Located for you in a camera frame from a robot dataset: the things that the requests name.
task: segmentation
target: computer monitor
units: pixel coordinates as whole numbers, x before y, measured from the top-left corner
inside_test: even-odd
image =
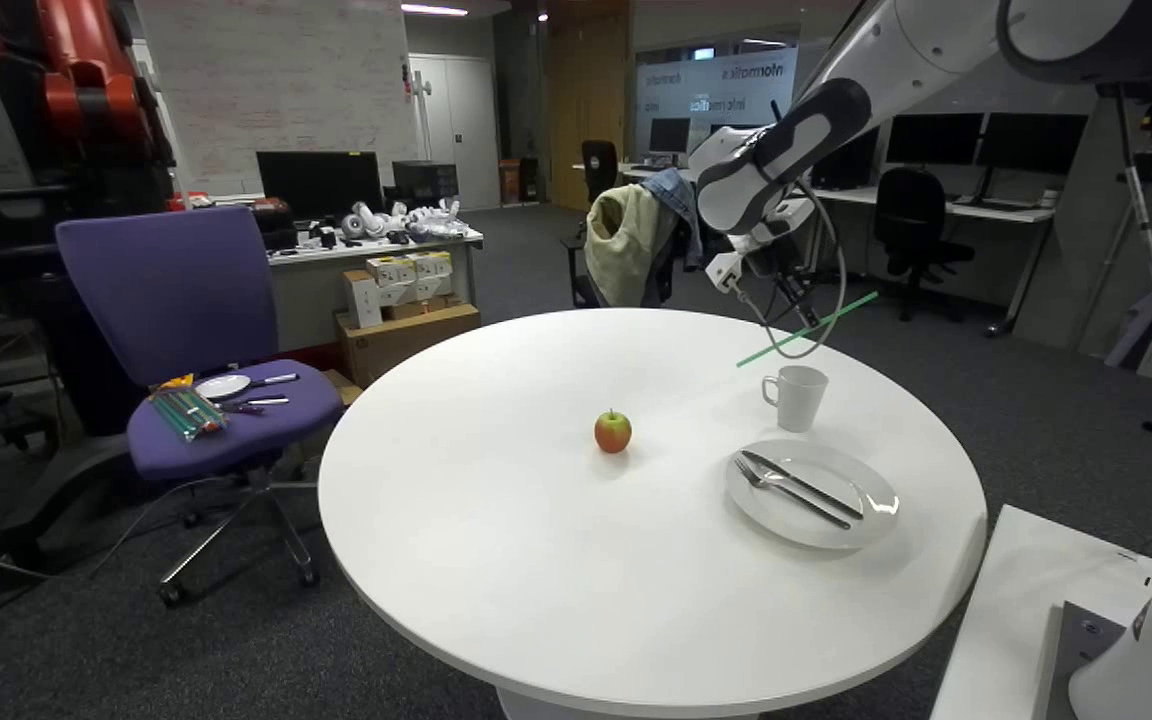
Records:
[[[872,181],[872,160],[879,152],[879,134],[864,134],[842,149],[818,157],[812,170],[814,187],[864,187]]]
[[[972,165],[983,116],[895,116],[886,160],[895,165]]]
[[[981,165],[1065,176],[1084,129],[1088,116],[988,116]]]
[[[296,219],[344,217],[354,199],[378,205],[375,157],[254,152],[263,197],[289,199]]]
[[[652,119],[652,138],[646,138],[646,152],[684,157],[689,152],[689,134],[693,134],[689,116],[655,116]]]

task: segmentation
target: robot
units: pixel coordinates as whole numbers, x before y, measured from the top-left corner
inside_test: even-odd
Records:
[[[1152,0],[884,0],[785,119],[723,129],[693,152],[700,217],[732,239],[707,282],[732,291],[742,259],[785,238],[789,186],[825,152],[988,58],[1057,86],[1152,86]],[[1079,720],[1152,720],[1152,606],[1073,677],[1067,701]]]

